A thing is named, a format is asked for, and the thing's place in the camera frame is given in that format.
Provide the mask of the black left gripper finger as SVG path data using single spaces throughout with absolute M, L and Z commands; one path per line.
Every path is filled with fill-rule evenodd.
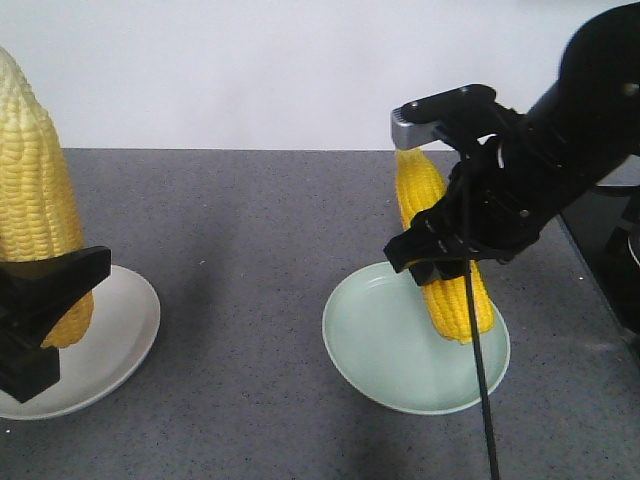
M 43 340 L 111 271 L 111 250 L 83 248 L 61 256 L 1 264 L 1 331 Z
M 57 347 L 43 347 L 51 322 L 22 328 L 18 322 L 1 323 L 1 390 L 20 403 L 40 395 L 59 382 Z

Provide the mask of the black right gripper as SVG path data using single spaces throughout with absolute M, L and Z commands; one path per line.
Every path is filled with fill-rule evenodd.
M 510 260 L 600 179 L 599 130 L 546 113 L 522 115 L 456 166 L 437 209 L 423 210 L 383 252 L 418 286 L 464 277 L 473 259 Z

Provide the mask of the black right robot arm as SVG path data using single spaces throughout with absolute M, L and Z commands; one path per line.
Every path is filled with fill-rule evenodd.
M 416 283 L 464 260 L 512 260 L 561 210 L 639 150 L 639 7 L 610 9 L 569 41 L 555 83 L 526 113 L 471 84 L 393 110 L 395 146 L 442 141 L 460 155 L 442 198 L 385 246 Z

